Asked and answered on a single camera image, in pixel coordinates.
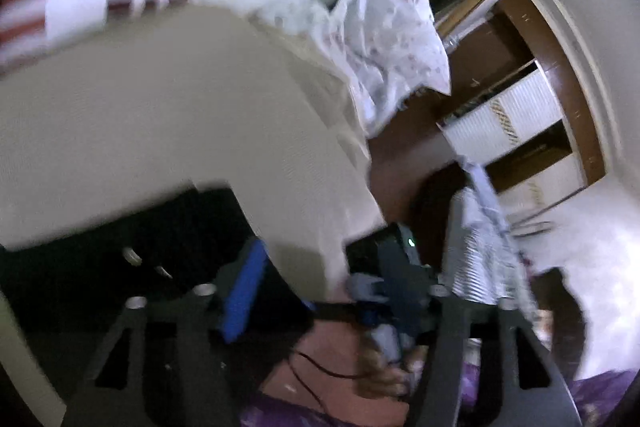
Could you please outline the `person's right hand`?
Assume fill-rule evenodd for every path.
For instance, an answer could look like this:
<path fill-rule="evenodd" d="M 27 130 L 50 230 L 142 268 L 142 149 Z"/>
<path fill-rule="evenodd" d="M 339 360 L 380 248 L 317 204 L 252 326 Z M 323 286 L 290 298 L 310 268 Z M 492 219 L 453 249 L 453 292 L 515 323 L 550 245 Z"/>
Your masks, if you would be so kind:
<path fill-rule="evenodd" d="M 390 362 L 369 333 L 361 333 L 357 355 L 356 395 L 364 399 L 390 398 L 407 401 L 422 376 L 427 346 L 416 346 L 401 362 Z"/>

